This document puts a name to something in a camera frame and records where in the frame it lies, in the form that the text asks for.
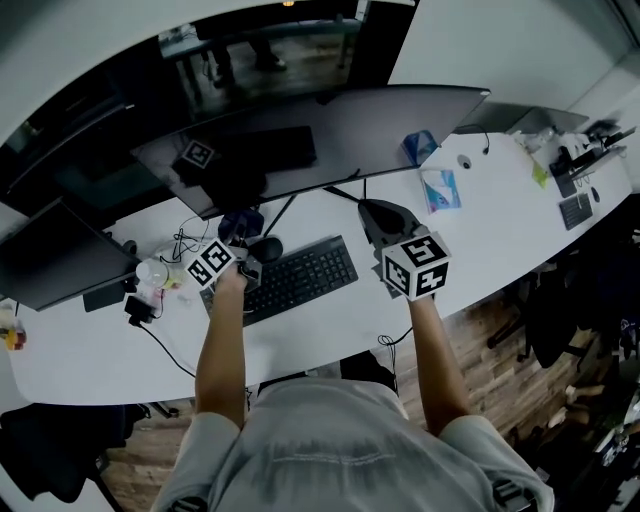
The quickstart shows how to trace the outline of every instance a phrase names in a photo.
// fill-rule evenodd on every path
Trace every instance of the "computer mouse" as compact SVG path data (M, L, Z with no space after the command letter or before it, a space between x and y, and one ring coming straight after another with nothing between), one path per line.
M249 254L262 264L276 261L283 252L282 242L274 236L263 238L249 246Z

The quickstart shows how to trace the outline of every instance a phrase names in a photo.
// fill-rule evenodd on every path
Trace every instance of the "person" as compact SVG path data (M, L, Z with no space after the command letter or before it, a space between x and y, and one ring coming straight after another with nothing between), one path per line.
M287 64L271 51L269 41L262 36L254 35L247 39L253 51L256 52L256 69L259 71L285 71ZM226 45L216 43L211 49L213 58L217 64L217 73L213 76L209 63L209 55L202 52L202 59L207 67L207 76L213 82L216 89L233 85L236 82L233 74L233 66L231 65L231 55Z
M409 303L428 432L390 387L344 375L263 387L245 416L245 286L234 266L216 284L196 415L152 510L553 509L551 489L471 414L431 298Z

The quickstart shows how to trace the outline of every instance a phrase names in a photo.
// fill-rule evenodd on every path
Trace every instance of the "white desk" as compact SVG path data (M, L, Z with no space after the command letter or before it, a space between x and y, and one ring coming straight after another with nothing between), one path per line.
M491 151L481 154L484 135L451 136L429 160L429 167L456 171L462 208L428 216L417 171L368 180L368 197L409 208L443 236L453 254L448 283L437 306L448 316L499 290L532 270L613 210L630 194L619 158L591 176L600 194L592 200L594 217L566 231L557 186L545 190L531 178L529 157L506 135L490 135ZM457 156L472 159L462 169ZM362 183L342 187L361 195ZM265 205L267 223L284 201ZM177 199L121 220L118 241L137 240L151 253L171 239L192 212ZM187 233L201 235L205 224L190 221ZM210 234L217 221L211 222ZM299 196L273 234L285 251L341 234L359 281L244 330L247 384L306 370L376 346L381 333L397 336L409 326L404 299L391 300L370 270L373 247L365 238L356 206L324 191ZM82 299L35 313L21 307L28 334L21 352L11 354L18 388L34 402L120 404L169 400L193 395L193 379L177 369L146 333L127 324L123 304L85 313ZM207 328L197 290L187 286L168 293L164 314L151 330L183 364L195 368Z

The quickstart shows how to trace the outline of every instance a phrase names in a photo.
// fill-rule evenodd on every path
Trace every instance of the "bottle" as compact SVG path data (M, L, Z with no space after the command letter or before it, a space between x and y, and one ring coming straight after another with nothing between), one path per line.
M171 290L180 288L184 271L176 265L167 265L156 258L147 258L136 267L136 275L147 286Z

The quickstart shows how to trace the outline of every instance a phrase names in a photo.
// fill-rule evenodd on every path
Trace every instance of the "hand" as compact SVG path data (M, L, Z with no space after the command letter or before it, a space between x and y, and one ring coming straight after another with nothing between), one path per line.
M247 278L238 272L238 265L234 263L218 278L216 282L216 293L225 290L244 293L246 287Z

